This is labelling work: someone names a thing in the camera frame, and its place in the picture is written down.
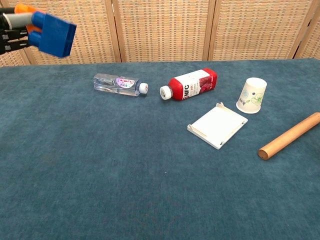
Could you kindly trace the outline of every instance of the bottle cap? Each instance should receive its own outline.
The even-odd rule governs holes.
[[[170,90],[170,87],[168,86],[162,86],[160,88],[160,95],[162,97],[163,100],[168,100],[172,97],[172,93]]]
[[[148,84],[147,83],[141,83],[139,86],[139,92],[141,94],[147,94],[148,92]]]

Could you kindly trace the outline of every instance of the juice bottle label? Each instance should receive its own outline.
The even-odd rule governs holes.
[[[124,89],[129,89],[135,84],[135,80],[118,77],[116,83]]]
[[[175,77],[183,86],[183,99],[202,94],[213,88],[212,77],[204,70]]]

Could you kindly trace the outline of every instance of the woven screen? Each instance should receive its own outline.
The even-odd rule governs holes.
[[[39,52],[36,47],[29,47],[35,63],[43,65],[116,62],[115,50],[119,52],[119,46],[117,42],[112,41],[112,37],[117,39],[117,36],[112,36],[112,26],[108,21],[106,6],[108,1],[110,0],[8,0],[6,2],[11,7],[16,3],[31,5],[77,25],[69,57],[61,59]]]
[[[202,60],[209,2],[114,0],[122,61]]]
[[[29,64],[24,60],[20,51],[13,51],[0,56],[0,67],[22,66]]]
[[[312,0],[217,0],[209,60],[286,59]]]
[[[306,44],[302,48],[302,52],[299,57],[302,58],[316,58],[320,59],[320,14],[314,26],[311,27],[310,34],[306,36]]]

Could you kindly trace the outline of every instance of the red bottle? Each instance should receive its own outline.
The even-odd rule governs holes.
[[[213,90],[217,84],[218,75],[210,68],[193,71],[172,78],[167,86],[160,88],[163,100],[175,99],[178,101],[191,98]]]

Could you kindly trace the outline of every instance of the wooden dowel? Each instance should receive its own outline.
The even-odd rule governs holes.
[[[264,147],[260,148],[258,155],[263,160],[270,159],[273,155],[284,149],[294,140],[299,138],[301,135],[309,131],[311,128],[320,123],[320,112],[315,112],[303,121],[299,122],[282,135],[269,142]]]

